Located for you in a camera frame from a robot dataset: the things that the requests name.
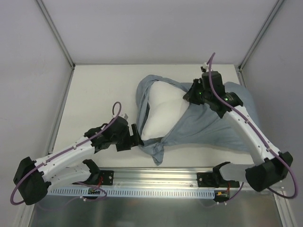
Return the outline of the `grey-blue pillowcase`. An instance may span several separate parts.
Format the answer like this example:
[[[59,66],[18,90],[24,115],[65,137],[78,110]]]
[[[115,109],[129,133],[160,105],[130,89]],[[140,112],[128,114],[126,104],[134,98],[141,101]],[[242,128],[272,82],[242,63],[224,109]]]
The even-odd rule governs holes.
[[[185,93],[192,86],[191,83],[180,83],[156,75],[148,75],[141,80],[135,96],[138,107],[136,124],[140,137],[150,109],[148,107],[149,91],[152,84],[156,81],[170,83],[182,89]],[[248,151],[247,146],[228,122],[220,119],[217,113],[210,109],[209,105],[190,103],[181,119],[165,137],[142,141],[144,146],[139,148],[144,153],[152,156],[156,165],[160,165],[163,162],[165,146],[207,144],[241,152]]]

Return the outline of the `white pillow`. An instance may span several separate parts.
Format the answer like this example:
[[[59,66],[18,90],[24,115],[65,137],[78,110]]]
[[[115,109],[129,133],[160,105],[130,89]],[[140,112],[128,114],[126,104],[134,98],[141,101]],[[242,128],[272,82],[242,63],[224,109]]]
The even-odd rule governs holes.
[[[142,140],[165,137],[189,107],[185,91],[163,81],[156,81],[149,91],[149,113],[141,134]]]

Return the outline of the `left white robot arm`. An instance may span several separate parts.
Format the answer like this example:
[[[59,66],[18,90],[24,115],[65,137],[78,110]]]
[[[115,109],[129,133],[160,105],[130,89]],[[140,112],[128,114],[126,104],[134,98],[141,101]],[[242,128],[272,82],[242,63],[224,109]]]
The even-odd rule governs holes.
[[[22,203],[33,205],[62,186],[98,185],[106,178],[92,157],[111,145],[117,151],[125,151],[144,143],[136,124],[129,125],[125,118],[115,117],[110,123],[89,129],[73,145],[57,153],[36,160],[22,159],[13,178],[13,192],[20,193]]]

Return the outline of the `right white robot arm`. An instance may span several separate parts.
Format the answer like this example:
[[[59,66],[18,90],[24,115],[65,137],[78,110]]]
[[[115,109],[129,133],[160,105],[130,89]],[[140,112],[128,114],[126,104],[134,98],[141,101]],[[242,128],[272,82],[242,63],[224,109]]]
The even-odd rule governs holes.
[[[269,142],[234,92],[226,92],[222,76],[217,71],[204,72],[193,81],[183,97],[191,104],[208,104],[212,111],[235,130],[248,147],[253,166],[221,163],[213,168],[213,183],[222,187],[228,181],[247,182],[257,192],[286,178],[290,173],[293,157],[289,152],[281,152]]]

